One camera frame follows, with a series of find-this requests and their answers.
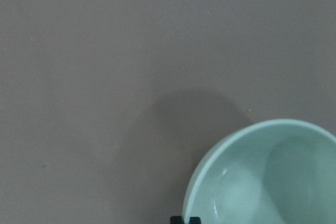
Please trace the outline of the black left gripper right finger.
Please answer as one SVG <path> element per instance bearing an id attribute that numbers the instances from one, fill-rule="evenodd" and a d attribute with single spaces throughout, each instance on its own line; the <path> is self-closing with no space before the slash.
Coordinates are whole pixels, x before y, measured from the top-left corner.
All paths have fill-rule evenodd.
<path id="1" fill-rule="evenodd" d="M 190 217 L 189 224 L 202 224 L 200 217 Z"/>

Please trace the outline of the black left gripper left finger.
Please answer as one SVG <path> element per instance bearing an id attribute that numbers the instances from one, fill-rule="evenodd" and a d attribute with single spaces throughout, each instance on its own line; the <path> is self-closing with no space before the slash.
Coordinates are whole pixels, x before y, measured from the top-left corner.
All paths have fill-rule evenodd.
<path id="1" fill-rule="evenodd" d="M 183 224 L 182 216 L 171 216 L 170 224 Z"/>

